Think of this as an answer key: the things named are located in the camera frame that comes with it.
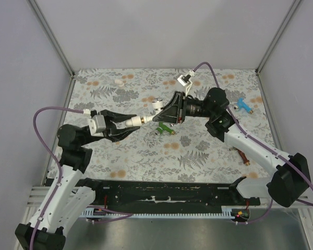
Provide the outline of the white chrome faucet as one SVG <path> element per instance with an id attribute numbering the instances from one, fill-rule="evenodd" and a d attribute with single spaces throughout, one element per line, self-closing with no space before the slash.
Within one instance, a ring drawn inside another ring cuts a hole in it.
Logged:
<path id="1" fill-rule="evenodd" d="M 152 108 L 153 108 L 153 114 L 152 115 L 141 117 L 141 123 L 142 124 L 152 122 L 153 118 L 163 110 L 163 108 L 164 108 L 163 99 L 162 98 L 155 98 L 152 101 Z"/>

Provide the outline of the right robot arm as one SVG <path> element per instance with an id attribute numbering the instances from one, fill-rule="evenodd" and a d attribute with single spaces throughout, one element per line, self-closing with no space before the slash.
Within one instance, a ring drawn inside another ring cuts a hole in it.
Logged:
<path id="1" fill-rule="evenodd" d="M 299 201 L 310 186 L 306 157 L 300 153 L 291 155 L 257 138 L 231 115 L 228 105 L 225 91 L 218 87 L 211 88 L 202 101 L 176 91 L 153 121 L 180 124 L 186 117 L 207 118 L 205 127 L 212 137 L 242 151 L 269 174 L 267 178 L 236 180 L 235 188 L 228 192 L 232 204 L 240 205 L 247 198 L 271 198 L 290 207 Z"/>

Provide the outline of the white pipe elbow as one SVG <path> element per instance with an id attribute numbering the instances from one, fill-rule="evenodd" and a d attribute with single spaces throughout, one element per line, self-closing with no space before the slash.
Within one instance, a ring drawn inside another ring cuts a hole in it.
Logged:
<path id="1" fill-rule="evenodd" d="M 120 80 L 120 79 L 116 79 L 116 80 L 114 81 L 114 83 L 115 83 L 116 85 L 118 85 L 119 87 L 122 87 L 122 86 L 125 85 L 125 83 L 124 83 L 122 80 Z"/>

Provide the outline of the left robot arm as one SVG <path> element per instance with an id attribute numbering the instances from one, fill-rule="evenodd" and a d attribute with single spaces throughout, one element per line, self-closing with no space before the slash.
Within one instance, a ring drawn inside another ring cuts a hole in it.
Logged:
<path id="1" fill-rule="evenodd" d="M 116 124 L 125 122 L 133 115 L 119 114 L 109 110 L 74 110 L 88 117 L 84 127 L 62 125 L 57 131 L 58 146 L 62 148 L 61 158 L 50 153 L 57 164 L 58 172 L 40 207 L 28 223 L 20 223 L 15 235 L 23 249 L 63 249 L 67 234 L 82 212 L 92 203 L 104 200 L 101 181 L 86 178 L 75 194 L 73 188 L 81 180 L 92 156 L 92 150 L 85 145 L 107 139 L 119 142 L 139 127 L 119 129 Z"/>

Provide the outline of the green faucet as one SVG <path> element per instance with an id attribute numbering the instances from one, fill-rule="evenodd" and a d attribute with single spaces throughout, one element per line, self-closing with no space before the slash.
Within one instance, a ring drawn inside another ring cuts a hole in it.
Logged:
<path id="1" fill-rule="evenodd" d="M 174 135 L 175 134 L 175 131 L 173 129 L 171 129 L 170 127 L 168 127 L 164 123 L 159 122 L 158 127 L 155 130 L 155 134 L 156 135 L 162 135 L 164 132 L 167 132 L 170 135 Z"/>

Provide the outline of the floral table mat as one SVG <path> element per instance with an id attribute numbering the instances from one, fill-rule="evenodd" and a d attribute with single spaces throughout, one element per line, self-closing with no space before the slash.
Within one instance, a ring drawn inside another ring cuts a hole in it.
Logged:
<path id="1" fill-rule="evenodd" d="M 122 114 L 151 115 L 152 101 L 168 102 L 180 89 L 176 81 L 181 69 L 84 69 L 76 74 L 69 107 L 74 110 L 108 109 Z M 122 80 L 125 85 L 114 83 Z M 227 99 L 239 98 L 253 109 L 235 112 L 241 125 L 257 137 L 273 144 L 253 70 L 201 68 L 193 79 L 190 93 L 203 99 L 210 88 L 219 85 Z M 174 135 L 156 135 L 157 124 L 144 125 L 120 142 L 101 140 L 89 144 L 93 150 L 85 176 L 92 179 L 231 183 L 239 177 L 262 178 L 266 171 L 251 160 L 246 166 L 237 151 L 213 138 L 205 128 L 204 118 L 187 118 L 175 126 Z"/>

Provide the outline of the blue faucet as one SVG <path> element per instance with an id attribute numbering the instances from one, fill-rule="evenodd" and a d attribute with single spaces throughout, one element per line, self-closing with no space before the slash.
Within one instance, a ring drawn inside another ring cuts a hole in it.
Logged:
<path id="1" fill-rule="evenodd" d="M 241 109 L 244 109 L 247 113 L 252 114 L 254 111 L 244 102 L 244 99 L 241 97 L 237 100 L 235 103 L 233 109 L 235 111 L 240 111 Z"/>

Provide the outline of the brown faucet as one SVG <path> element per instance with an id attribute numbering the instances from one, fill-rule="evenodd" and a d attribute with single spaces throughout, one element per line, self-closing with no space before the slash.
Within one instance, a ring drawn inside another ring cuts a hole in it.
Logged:
<path id="1" fill-rule="evenodd" d="M 246 157 L 246 155 L 245 155 L 244 152 L 242 152 L 241 150 L 239 150 L 239 149 L 237 149 L 237 148 L 235 148 L 235 147 L 231 147 L 231 148 L 229 149 L 229 151 L 237 151 L 238 154 L 240 155 L 242 161 L 243 161 L 243 164 L 246 165 L 246 166 L 249 166 L 249 165 L 250 165 L 250 161 L 249 161 L 249 159 Z"/>

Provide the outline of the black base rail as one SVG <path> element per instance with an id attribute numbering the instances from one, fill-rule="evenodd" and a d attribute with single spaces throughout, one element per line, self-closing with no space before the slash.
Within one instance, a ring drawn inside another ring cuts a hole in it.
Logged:
<path id="1" fill-rule="evenodd" d="M 243 198 L 230 183 L 182 183 L 79 180 L 96 192 L 94 205 L 131 214 L 220 213 L 223 206 L 259 206 L 258 198 Z"/>

